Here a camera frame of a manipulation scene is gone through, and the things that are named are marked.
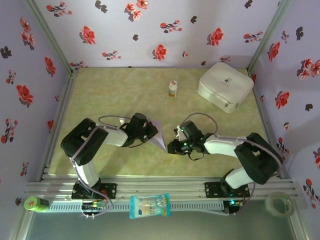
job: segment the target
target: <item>tape roll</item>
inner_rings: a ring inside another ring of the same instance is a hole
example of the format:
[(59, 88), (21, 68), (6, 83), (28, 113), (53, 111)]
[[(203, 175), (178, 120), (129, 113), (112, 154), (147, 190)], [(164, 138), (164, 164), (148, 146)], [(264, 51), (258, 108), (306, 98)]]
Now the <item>tape roll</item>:
[[(281, 200), (284, 204), (284, 211), (276, 209), (274, 203), (275, 200)], [(264, 201), (265, 208), (274, 217), (287, 218), (295, 212), (295, 203), (293, 199), (286, 193), (281, 191), (275, 191), (269, 194)]]

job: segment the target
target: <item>plastic bag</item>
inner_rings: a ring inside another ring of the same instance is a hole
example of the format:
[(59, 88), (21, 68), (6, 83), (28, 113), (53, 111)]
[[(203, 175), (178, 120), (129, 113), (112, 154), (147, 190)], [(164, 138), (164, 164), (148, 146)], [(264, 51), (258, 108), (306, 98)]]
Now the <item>plastic bag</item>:
[(162, 215), (169, 217), (170, 197), (168, 193), (152, 196), (131, 196), (130, 219)]

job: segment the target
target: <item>white arm segment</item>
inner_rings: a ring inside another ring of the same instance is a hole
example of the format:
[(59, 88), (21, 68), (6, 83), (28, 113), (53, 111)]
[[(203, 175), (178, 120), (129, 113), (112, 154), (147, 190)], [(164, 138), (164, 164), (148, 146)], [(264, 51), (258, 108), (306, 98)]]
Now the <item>white arm segment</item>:
[[(123, 146), (128, 139), (128, 135), (118, 128), (113, 128), (110, 126), (106, 126), (104, 128), (108, 132), (104, 140), (104, 144), (115, 145), (115, 146)], [(85, 165), (78, 166), (77, 163), (75, 167), (81, 176), (82, 180), (89, 185), (89, 187), (93, 187), (98, 181), (99, 176), (96, 172), (94, 161), (91, 160)]]
[[(238, 145), (244, 143), (237, 138), (223, 137), (211, 135), (204, 143), (204, 147), (209, 154), (222, 154), (238, 158), (235, 149)], [(233, 189), (237, 189), (242, 185), (252, 183), (253, 180), (248, 176), (243, 167), (233, 170), (226, 176), (225, 181)]]

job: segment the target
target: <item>green battery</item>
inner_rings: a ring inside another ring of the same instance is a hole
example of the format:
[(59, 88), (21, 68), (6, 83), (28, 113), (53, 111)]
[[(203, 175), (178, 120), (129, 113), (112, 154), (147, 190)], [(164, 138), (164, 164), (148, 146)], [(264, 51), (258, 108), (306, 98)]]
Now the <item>green battery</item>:
[(49, 201), (36, 197), (30, 196), (24, 202), (24, 208), (26, 210), (35, 211), (35, 212), (44, 212), (49, 208)]

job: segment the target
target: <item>white paper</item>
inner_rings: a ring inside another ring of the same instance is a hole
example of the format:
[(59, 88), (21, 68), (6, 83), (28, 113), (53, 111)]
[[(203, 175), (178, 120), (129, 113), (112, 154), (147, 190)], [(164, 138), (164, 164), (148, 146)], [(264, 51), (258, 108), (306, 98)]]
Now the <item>white paper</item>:
[(161, 122), (160, 121), (151, 121), (150, 119), (148, 119), (148, 121), (152, 122), (153, 126), (155, 126), (156, 129), (158, 130), (158, 133), (153, 138), (151, 138), (148, 142), (152, 143), (156, 147), (167, 152), (167, 148), (166, 148), (165, 140), (164, 140), (164, 134), (162, 132)]

